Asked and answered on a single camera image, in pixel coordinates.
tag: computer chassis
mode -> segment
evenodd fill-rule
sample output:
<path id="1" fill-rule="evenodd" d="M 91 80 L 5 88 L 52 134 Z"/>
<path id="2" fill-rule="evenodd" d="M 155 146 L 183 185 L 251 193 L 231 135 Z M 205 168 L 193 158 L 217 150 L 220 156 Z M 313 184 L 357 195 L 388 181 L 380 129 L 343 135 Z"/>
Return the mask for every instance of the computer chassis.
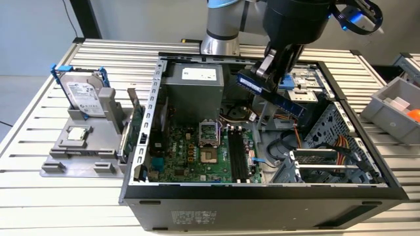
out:
<path id="1" fill-rule="evenodd" d="M 375 166 L 380 183 L 200 183 L 200 182 L 151 182 L 149 138 L 151 126 L 169 63 L 253 65 L 252 58 L 160 53 L 153 74 L 152 88 L 145 107 L 139 143 L 132 161 L 128 162 L 121 188 L 120 203 L 128 204 L 141 227 L 155 230 L 313 230 L 345 229 L 380 212 L 408 200 L 396 177 L 371 141 L 367 131 L 351 109 L 345 95 L 320 61 L 299 61 L 315 64 L 328 83 L 333 97 L 321 116 L 339 110 L 345 116 L 351 145 L 357 145 L 361 153 Z M 315 143 L 311 135 L 305 140 Z M 288 161 L 295 163 L 296 153 Z M 296 173 L 299 166 L 291 170 Z"/>

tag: white wall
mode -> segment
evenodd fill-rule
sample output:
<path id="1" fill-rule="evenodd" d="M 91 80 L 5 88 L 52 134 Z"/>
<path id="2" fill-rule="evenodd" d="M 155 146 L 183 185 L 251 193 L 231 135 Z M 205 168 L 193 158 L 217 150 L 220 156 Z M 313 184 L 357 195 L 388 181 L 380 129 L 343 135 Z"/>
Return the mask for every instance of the white wall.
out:
<path id="1" fill-rule="evenodd" d="M 363 47 L 332 18 L 312 48 L 357 49 L 371 63 L 391 63 L 401 51 L 420 52 L 420 1 L 375 0 L 384 12 L 385 35 Z M 203 39 L 205 0 L 92 0 L 103 37 L 113 40 L 179 42 Z M 240 42 L 265 45 L 259 35 L 240 34 Z"/>
<path id="2" fill-rule="evenodd" d="M 179 42 L 205 35 L 205 0 L 91 1 L 104 39 Z M 384 11 L 385 31 L 375 44 L 361 47 L 331 19 L 321 39 L 309 47 L 359 49 L 371 63 L 389 63 L 401 51 L 420 53 L 420 1 L 375 2 Z M 0 0 L 0 75 L 48 75 L 51 63 L 59 62 L 73 38 L 61 0 Z M 267 38 L 241 33 L 240 42 L 264 45 Z"/>
<path id="3" fill-rule="evenodd" d="M 73 9 L 71 19 L 83 37 Z M 0 75 L 47 76 L 76 35 L 61 0 L 0 0 Z"/>

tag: hard drive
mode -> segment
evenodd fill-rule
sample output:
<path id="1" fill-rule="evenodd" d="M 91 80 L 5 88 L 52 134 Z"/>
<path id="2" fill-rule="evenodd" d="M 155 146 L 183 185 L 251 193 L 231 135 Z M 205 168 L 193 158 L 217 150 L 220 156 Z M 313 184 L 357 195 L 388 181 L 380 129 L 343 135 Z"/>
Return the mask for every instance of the hard drive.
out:
<path id="1" fill-rule="evenodd" d="M 73 68 L 71 65 L 51 68 L 51 73 L 65 93 L 73 110 L 80 110 L 88 117 L 105 117 L 100 102 L 99 92 L 109 87 L 107 71 Z"/>

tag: hard drive label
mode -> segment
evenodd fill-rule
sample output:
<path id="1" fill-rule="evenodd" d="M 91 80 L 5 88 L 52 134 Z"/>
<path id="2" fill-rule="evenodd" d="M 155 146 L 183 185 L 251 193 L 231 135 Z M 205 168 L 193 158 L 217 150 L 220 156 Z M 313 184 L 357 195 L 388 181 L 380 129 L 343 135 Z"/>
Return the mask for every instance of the hard drive label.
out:
<path id="1" fill-rule="evenodd" d="M 95 87 L 88 83 L 79 82 L 68 82 L 67 86 L 80 111 L 89 116 L 105 115 L 96 95 Z"/>

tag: motherboard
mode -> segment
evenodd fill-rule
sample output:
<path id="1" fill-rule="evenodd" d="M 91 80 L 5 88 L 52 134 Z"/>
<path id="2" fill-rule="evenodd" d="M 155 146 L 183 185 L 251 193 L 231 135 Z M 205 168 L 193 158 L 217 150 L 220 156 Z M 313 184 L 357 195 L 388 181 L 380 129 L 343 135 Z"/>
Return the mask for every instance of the motherboard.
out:
<path id="1" fill-rule="evenodd" d="M 261 183 L 260 170 L 251 157 L 256 158 L 252 133 L 249 130 L 240 132 L 243 150 L 236 152 L 240 158 L 232 165 L 232 150 L 229 150 L 228 129 L 215 123 L 219 130 L 213 130 L 207 123 L 199 127 L 173 126 L 169 129 L 168 148 L 163 157 L 152 158 L 152 171 L 149 180 L 157 182 L 211 182 L 232 183 L 232 173 L 237 170 L 237 162 L 245 170 L 245 182 Z M 220 144 L 203 145 L 200 138 L 216 140 L 220 136 Z"/>

